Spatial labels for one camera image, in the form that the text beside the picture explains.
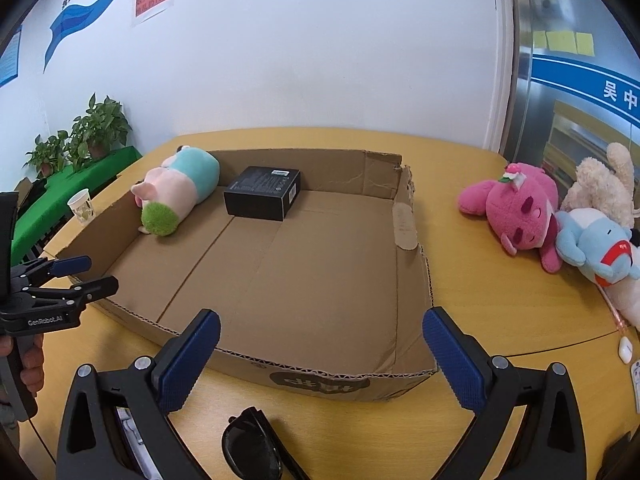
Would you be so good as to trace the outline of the person's left hand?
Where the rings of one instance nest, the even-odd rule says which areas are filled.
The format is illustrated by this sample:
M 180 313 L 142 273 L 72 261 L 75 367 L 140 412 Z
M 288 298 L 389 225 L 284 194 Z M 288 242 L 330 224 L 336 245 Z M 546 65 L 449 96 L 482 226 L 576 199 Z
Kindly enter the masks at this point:
M 9 336 L 0 338 L 0 352 L 2 356 L 8 356 L 13 349 L 13 342 Z M 35 398 L 44 385 L 44 354 L 43 334 L 34 336 L 32 348 L 22 356 L 24 370 L 21 372 L 22 382 Z

